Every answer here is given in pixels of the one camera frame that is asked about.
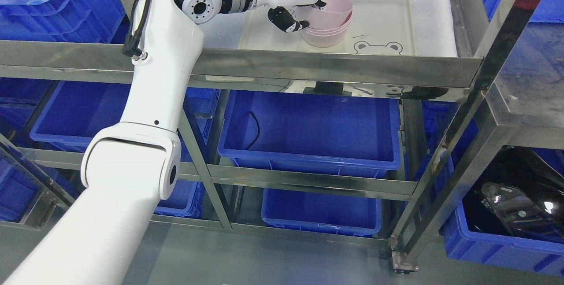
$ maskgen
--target white tray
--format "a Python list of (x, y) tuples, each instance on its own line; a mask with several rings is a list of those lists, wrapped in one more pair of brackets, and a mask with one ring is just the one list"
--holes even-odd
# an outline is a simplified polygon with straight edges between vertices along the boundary
[(414, 55), (409, 0), (351, 0), (352, 21), (346, 37), (330, 48), (317, 48), (300, 32), (284, 33), (267, 17), (268, 8), (248, 12), (240, 49), (344, 54)]

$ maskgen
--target metal shelf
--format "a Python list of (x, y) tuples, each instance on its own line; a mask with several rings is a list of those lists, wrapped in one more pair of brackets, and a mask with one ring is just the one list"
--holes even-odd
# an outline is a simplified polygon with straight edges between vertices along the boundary
[[(126, 6), (131, 6), (133, 0), (122, 1)], [(485, 125), (481, 128), (481, 133), (464, 156), (464, 162), (461, 161), (453, 175), (453, 182), (460, 185), (449, 185), (449, 189), (441, 193), (428, 214), (419, 222), (417, 209), (427, 197), (434, 179), (445, 164), (446, 158), (441, 160), (439, 156), (443, 152), (445, 157), (449, 156), (462, 131), (480, 107), (516, 39), (525, 28), (528, 17), (532, 14), (532, 11), (526, 11), (524, 16), (519, 14), (518, 7), (515, 5), (516, 0), (507, 1), (509, 6), (513, 6), (507, 18), (504, 20), (497, 18), (498, 21), (488, 24), (481, 0), (451, 0), (457, 50), (459, 55), (463, 56), (459, 58), (204, 49), (193, 70), (190, 86), (289, 92), (288, 86), (292, 84), (296, 86), (304, 83), (336, 82), (361, 88), (376, 98), (400, 99), (403, 105), (402, 138), (405, 143), (405, 153), (410, 160), (416, 161), (409, 163), (412, 170), (419, 167), (421, 157), (427, 150), (424, 148), (425, 140), (422, 137), (423, 117), (419, 100), (459, 102), (461, 105), (443, 135), (439, 145), (441, 149), (434, 152), (423, 178), (419, 182), (410, 182), (403, 178), (401, 180), (357, 178), (219, 165), (216, 150), (217, 134), (221, 129), (224, 101), (227, 98), (223, 96), (223, 100), (220, 100), (223, 104), (218, 106), (215, 113), (208, 147), (204, 145), (193, 116), (183, 114), (179, 124), (179, 132), (193, 159), (193, 163), (181, 163), (179, 178), (204, 183), (209, 203), (215, 210), (218, 220), (160, 215), (155, 215), (153, 220), (201, 229), (221, 229), (230, 233), (338, 241), (362, 244), (372, 249), (386, 247), (388, 250), (396, 251), (395, 258), (401, 258), (397, 261), (400, 269), (414, 268), (419, 250), (425, 246), (429, 236), (437, 232), (454, 208), (456, 198), (463, 195), (464, 187), (468, 188), (468, 183), (475, 181), (479, 168), (486, 162), (485, 157), (493, 157), (493, 150), (501, 143), (505, 143), (504, 140), (508, 139), (510, 134), (516, 134), (514, 131), (502, 134), (502, 129), (512, 129), (505, 125), (499, 125), (499, 128), (488, 126), (497, 116), (483, 120)], [(133, 65), (128, 58), (121, 55), (121, 46), (118, 45), (0, 41), (0, 49), (2, 77), (123, 84), (131, 84), (133, 77)], [(303, 92), (297, 88), (292, 90), (296, 93)], [(484, 106), (480, 111), (482, 115), (486, 110), (483, 108)], [(557, 121), (552, 122), (551, 125), (556, 126)], [(518, 129), (523, 134), (533, 132), (529, 128)], [(558, 135), (555, 129), (543, 127), (542, 130), (542, 134), (551, 136), (550, 139)], [(548, 145), (548, 142), (550, 140), (546, 139), (543, 144)], [(20, 148), (20, 150), (28, 159), (49, 167), (79, 169), (82, 159), (80, 153), (34, 148)], [(393, 232), (390, 233), (390, 237), (385, 239), (346, 237), (238, 223), (233, 220), (231, 205), (228, 203), (222, 184), (378, 197), (398, 200), (395, 204), (404, 200), (409, 203), (402, 215), (391, 220)], [(405, 231), (412, 225), (415, 225), (415, 233), (407, 237)]]

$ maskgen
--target stacked bowls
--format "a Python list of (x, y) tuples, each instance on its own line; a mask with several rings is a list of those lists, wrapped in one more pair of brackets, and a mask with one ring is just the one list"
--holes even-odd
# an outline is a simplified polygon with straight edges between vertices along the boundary
[(334, 46), (345, 38), (353, 16), (350, 0), (322, 0), (327, 5), (323, 10), (311, 6), (297, 10), (299, 20), (307, 20), (308, 28), (302, 30), (302, 37), (308, 44), (319, 48)]

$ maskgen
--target robotic arm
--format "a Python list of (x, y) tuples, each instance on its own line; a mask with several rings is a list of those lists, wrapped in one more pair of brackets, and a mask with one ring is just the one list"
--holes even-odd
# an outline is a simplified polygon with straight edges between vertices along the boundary
[(203, 48), (197, 24), (216, 14), (269, 6), (292, 32), (308, 25), (284, 7), (321, 0), (137, 0), (123, 52), (135, 65), (118, 124), (101, 130), (81, 165), (87, 188), (6, 280), (6, 285), (119, 285), (161, 199), (177, 180), (177, 127), (192, 68)]

